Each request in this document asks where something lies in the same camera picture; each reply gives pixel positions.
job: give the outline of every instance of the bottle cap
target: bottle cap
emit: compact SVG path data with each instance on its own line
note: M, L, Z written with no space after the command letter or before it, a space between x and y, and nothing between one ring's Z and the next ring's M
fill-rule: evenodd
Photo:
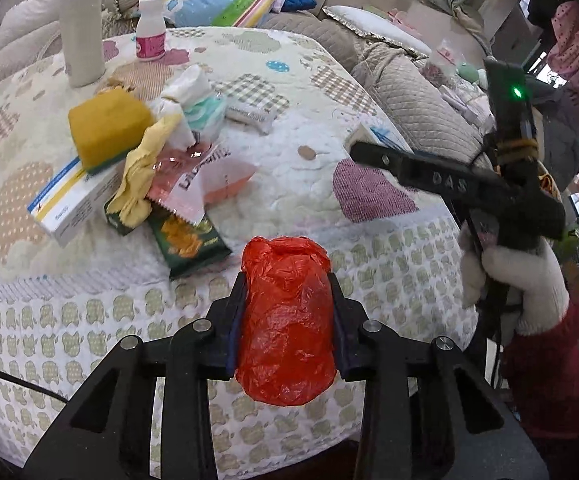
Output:
M165 0L139 0L138 10L143 12L162 12Z

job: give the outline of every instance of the yellow sponge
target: yellow sponge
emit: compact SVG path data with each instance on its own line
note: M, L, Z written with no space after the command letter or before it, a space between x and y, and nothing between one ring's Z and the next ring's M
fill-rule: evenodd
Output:
M136 148L154 124L145 104L121 88L102 92L68 113L83 168L97 173Z

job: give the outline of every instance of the table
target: table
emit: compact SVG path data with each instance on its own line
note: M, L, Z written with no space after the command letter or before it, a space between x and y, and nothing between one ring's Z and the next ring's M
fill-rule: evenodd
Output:
M349 298L403 336L447 334L464 348L476 326L461 307L458 229L442 201L359 169L343 148L363 121L405 141L383 111L315 41L274 30L182 28L166 57L135 61L133 36L105 41L105 78L150 100L198 63L224 94L274 109L268 137L228 124L222 136L259 165L236 198L209 215L234 250L175 282L141 226L126 238L102 216L61 249L26 213L75 155L67 112L97 83L71 89L62 54L0 83L0 369L72 395L119 338L172 335L228 295L240 251L255 235L307 235L329 251ZM300 146L316 156L303 158ZM239 384L208 384L220 478L246 478L304 460L360 428L364 384L340 378L306 406L254 402ZM163 382L154 403L151 472L159 476ZM0 454L22 465L61 403L0 381Z

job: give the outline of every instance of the silver bolt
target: silver bolt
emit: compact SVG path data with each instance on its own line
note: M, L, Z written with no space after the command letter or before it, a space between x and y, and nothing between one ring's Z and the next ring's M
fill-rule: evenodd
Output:
M196 332L207 332L207 330L212 328L212 322L209 319L197 319L194 321L192 328Z
M363 321L363 328L367 332L378 332L381 327L382 325L380 321L376 321L375 319L368 319L367 321Z
M442 335L436 339L436 346L441 350L452 350L454 348L454 341L449 337Z
M138 346L138 337L135 335L128 335L121 339L121 348L123 350L132 350Z

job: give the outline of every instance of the gloved hand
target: gloved hand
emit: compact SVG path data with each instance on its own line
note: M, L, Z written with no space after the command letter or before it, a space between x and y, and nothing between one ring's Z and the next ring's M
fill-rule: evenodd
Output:
M497 282L522 291L523 313L515 327L519 334L547 332L563 319L569 293L556 256L544 238L540 239L538 254L496 246L485 249L479 261L469 230L463 225L458 245L464 251L460 263L464 307L479 300L487 273Z

